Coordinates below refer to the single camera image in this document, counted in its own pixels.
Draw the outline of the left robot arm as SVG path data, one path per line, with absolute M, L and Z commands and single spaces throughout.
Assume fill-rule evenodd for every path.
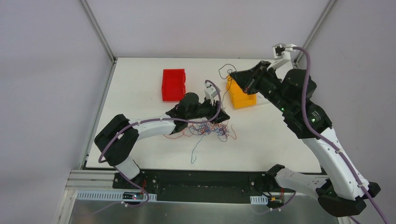
M 131 156 L 136 142 L 179 133 L 189 123 L 218 124 L 229 120 L 230 116 L 220 103 L 207 98 L 200 103 L 198 95 L 189 92 L 172 109 L 157 117 L 130 121 L 124 114 L 118 114 L 94 138 L 94 144 L 101 152 L 99 162 L 115 167 L 124 175 L 126 185 L 136 189 L 142 184 L 141 169 Z

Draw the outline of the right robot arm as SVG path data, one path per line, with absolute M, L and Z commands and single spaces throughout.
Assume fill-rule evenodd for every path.
M 260 61 L 251 69 L 232 72 L 230 77 L 244 93 L 262 94 L 282 113 L 284 123 L 314 153 L 327 175 L 318 178 L 277 164 L 265 174 L 267 189 L 303 193 L 334 217 L 361 214 L 365 201 L 374 198 L 380 186 L 359 174 L 326 112 L 310 100 L 317 86 L 306 70 L 291 69 L 279 79 L 269 62 Z

